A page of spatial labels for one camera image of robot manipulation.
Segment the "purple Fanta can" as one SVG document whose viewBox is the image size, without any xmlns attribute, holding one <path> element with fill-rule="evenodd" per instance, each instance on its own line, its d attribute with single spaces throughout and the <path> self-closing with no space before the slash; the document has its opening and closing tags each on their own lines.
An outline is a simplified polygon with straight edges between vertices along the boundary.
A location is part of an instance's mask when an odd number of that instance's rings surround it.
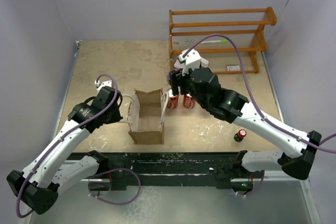
<svg viewBox="0 0 336 224">
<path fill-rule="evenodd" d="M 178 77 L 180 76 L 181 71 L 182 71 L 182 68 L 178 68 L 178 69 L 174 69 L 174 70 L 170 71 L 169 72 L 169 82 L 170 83 L 175 82 L 178 79 Z"/>
</svg>

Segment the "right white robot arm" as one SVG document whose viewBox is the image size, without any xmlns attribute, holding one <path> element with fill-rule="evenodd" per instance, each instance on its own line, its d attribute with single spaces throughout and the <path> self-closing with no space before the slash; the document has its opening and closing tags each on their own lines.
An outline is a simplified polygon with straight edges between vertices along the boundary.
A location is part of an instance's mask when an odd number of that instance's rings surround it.
<svg viewBox="0 0 336 224">
<path fill-rule="evenodd" d="M 320 145 L 320 133 L 300 131 L 268 114 L 259 115 L 247 97 L 221 87 L 218 76 L 209 68 L 187 74 L 182 74 L 181 69 L 173 70 L 167 75 L 167 81 L 174 95 L 191 95 L 213 117 L 250 130 L 277 147 L 273 151 L 240 152 L 233 166 L 238 177 L 260 170 L 281 169 L 295 179 L 308 178 Z"/>
</svg>

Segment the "red cola can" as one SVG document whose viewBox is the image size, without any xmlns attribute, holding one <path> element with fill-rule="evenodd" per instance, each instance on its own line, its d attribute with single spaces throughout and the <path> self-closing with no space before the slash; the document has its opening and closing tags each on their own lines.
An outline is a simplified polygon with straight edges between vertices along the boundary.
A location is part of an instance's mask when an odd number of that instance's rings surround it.
<svg viewBox="0 0 336 224">
<path fill-rule="evenodd" d="M 168 92 L 167 108 L 169 109 L 177 108 L 179 103 L 179 95 L 174 95 L 172 89 L 169 89 L 167 92 Z"/>
<path fill-rule="evenodd" d="M 195 99 L 190 94 L 183 95 L 183 106 L 192 109 L 195 106 Z"/>
</svg>

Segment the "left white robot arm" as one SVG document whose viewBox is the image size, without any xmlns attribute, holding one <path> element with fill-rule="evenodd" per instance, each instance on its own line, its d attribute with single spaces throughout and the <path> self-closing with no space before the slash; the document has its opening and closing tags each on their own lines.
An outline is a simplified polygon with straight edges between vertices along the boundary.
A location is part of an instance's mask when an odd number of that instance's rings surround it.
<svg viewBox="0 0 336 224">
<path fill-rule="evenodd" d="M 70 168 L 61 169 L 61 165 L 73 150 L 91 133 L 105 124 L 122 120 L 119 107 L 121 92 L 110 86 L 97 88 L 97 95 L 75 105 L 67 120 L 55 138 L 23 170 L 12 170 L 6 180 L 17 197 L 16 213 L 20 213 L 20 203 L 25 203 L 39 215 L 48 211 L 58 196 L 77 181 L 94 175 L 104 177 L 108 172 L 106 157 L 92 151 Z"/>
</svg>

